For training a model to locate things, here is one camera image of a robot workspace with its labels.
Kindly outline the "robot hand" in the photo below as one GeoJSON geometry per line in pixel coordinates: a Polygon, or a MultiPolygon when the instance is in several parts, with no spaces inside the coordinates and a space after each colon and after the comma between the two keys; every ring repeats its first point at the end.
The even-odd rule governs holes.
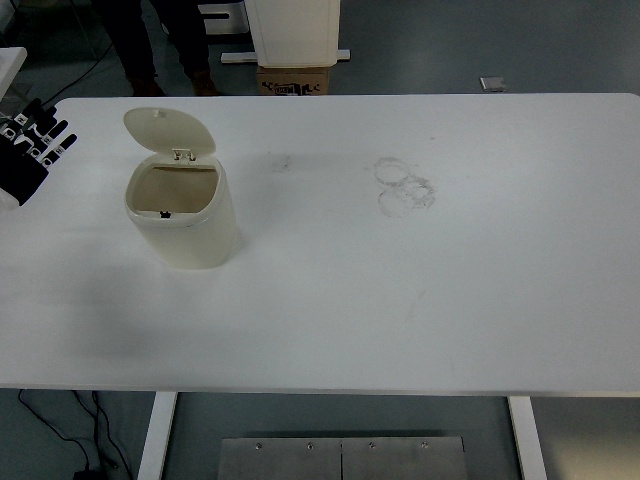
{"type": "Polygon", "coordinates": [[[77,141],[57,109],[36,98],[1,125],[1,212],[24,205],[44,183],[49,169],[77,141]]]}

